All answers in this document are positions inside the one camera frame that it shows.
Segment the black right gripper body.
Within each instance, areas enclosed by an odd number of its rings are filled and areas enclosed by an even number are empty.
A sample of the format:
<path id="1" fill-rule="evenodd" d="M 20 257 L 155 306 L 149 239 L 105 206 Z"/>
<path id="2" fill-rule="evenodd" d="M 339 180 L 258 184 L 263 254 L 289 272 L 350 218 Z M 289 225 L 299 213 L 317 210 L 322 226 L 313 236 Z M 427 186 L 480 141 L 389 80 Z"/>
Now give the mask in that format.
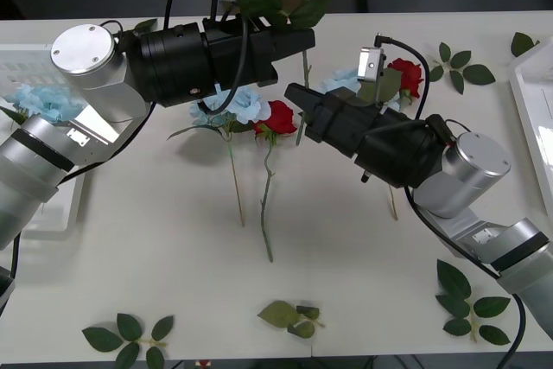
<path id="1" fill-rule="evenodd" d="M 314 113 L 306 116 L 305 135 L 351 158 L 381 111 L 381 105 L 369 105 L 352 90 L 339 87 L 323 93 Z"/>

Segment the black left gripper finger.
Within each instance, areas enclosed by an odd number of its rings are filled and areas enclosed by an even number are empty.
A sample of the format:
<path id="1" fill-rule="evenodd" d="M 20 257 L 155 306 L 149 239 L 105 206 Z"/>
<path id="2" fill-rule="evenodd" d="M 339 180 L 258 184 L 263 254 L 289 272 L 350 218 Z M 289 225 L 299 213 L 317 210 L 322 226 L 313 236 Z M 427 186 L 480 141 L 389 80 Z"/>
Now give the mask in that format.
<path id="1" fill-rule="evenodd" d="M 307 51 L 315 46 L 315 32 L 306 35 L 275 35 L 275 61 Z"/>
<path id="2" fill-rule="evenodd" d="M 269 33 L 271 35 L 306 35 L 313 34 L 312 29 L 293 29 L 291 27 L 286 28 L 276 28 L 276 27 L 265 27 L 258 30 L 259 33 Z"/>

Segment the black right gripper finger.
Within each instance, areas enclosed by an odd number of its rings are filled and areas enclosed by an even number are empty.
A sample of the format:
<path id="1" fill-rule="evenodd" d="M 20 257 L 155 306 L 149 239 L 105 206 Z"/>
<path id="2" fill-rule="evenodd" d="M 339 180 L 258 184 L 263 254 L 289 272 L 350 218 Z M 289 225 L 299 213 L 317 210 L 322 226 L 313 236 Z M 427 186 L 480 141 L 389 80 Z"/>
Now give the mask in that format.
<path id="1" fill-rule="evenodd" d="M 314 113 L 315 108 L 321 103 L 322 99 L 323 97 L 320 100 L 310 102 L 290 102 L 297 106 L 304 115 L 311 116 Z"/>
<path id="2" fill-rule="evenodd" d="M 291 102 L 310 102 L 320 100 L 323 94 L 298 83 L 288 84 L 284 97 Z"/>

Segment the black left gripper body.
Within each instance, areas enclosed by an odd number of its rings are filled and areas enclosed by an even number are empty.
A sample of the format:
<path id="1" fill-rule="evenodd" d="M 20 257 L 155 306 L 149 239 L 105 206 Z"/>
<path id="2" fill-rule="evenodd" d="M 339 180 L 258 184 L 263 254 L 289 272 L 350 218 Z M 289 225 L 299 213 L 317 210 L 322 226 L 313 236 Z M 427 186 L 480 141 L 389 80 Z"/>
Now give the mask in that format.
<path id="1" fill-rule="evenodd" d="M 235 79 L 242 47 L 242 20 L 209 24 L 204 20 L 205 37 L 212 61 L 213 77 L 221 88 L 231 88 Z M 245 66 L 240 77 L 241 86 L 257 84 L 270 86 L 278 82 L 277 71 L 272 64 L 275 46 L 268 29 L 248 27 Z"/>

